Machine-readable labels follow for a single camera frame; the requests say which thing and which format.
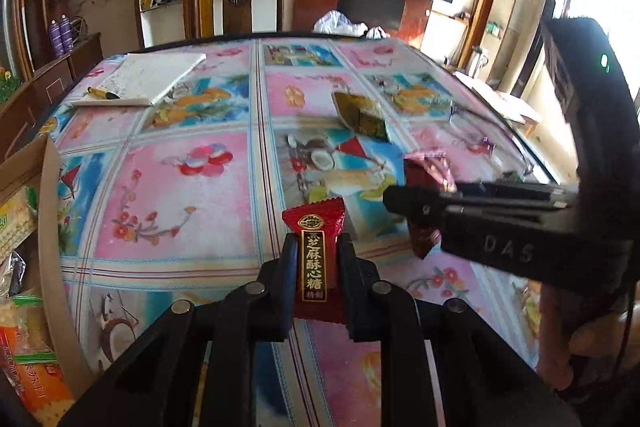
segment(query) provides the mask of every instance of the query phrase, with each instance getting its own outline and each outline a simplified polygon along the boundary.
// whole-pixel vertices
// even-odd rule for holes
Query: patterned tablecloth
[[[494,118],[455,77],[391,39],[252,39],[156,53],[184,50],[207,60],[159,105],[68,105],[121,55],[96,66],[46,126],[63,164],[68,305],[94,371],[176,299],[208,303],[253,280],[280,251],[281,212],[333,196],[344,198],[345,229],[381,277],[416,298],[465,299],[534,363],[522,282],[438,248],[420,261],[406,224],[382,204],[383,189],[404,181],[406,152],[444,147],[457,180],[526,168],[498,126],[469,115],[449,121],[447,103],[433,103],[454,99]],[[334,90],[379,100],[392,143],[341,126]],[[484,136],[496,144],[491,155]],[[343,326],[296,319],[288,343],[258,345],[257,393],[263,426],[376,425],[380,346],[351,343]]]

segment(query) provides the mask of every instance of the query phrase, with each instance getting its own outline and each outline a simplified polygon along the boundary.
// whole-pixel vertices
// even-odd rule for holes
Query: open book
[[[128,54],[121,65],[97,86],[120,98],[105,100],[86,93],[73,105],[154,105],[162,100],[194,67],[203,53]]]

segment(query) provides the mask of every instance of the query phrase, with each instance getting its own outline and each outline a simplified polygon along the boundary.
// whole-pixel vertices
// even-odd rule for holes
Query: red candy wrapper
[[[455,192],[456,182],[444,149],[420,151],[404,156],[404,185],[424,187],[442,192]],[[409,238],[414,253],[424,259],[440,240],[440,232],[408,223]]]
[[[344,200],[334,198],[288,208],[282,220],[300,237],[295,316],[344,324],[336,255],[344,223]]]

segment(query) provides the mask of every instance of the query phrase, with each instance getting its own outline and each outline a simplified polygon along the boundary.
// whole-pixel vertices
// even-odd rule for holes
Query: metal bolt
[[[391,285],[387,281],[375,281],[371,289],[379,295],[386,295],[391,291]]]
[[[244,287],[249,295],[260,295],[265,289],[264,284],[259,281],[251,281]]]
[[[466,302],[462,299],[449,299],[444,304],[449,309],[449,311],[452,311],[454,313],[462,313],[463,311],[466,311]]]
[[[171,311],[177,315],[188,312],[191,309],[191,303],[188,300],[180,299],[171,305]]]

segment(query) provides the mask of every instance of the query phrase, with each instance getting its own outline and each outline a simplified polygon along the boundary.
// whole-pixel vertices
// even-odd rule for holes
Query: yellow marker
[[[120,98],[114,92],[98,89],[97,87],[87,87],[86,90],[92,95],[98,96],[99,98],[104,98],[105,100],[117,100],[118,98]]]

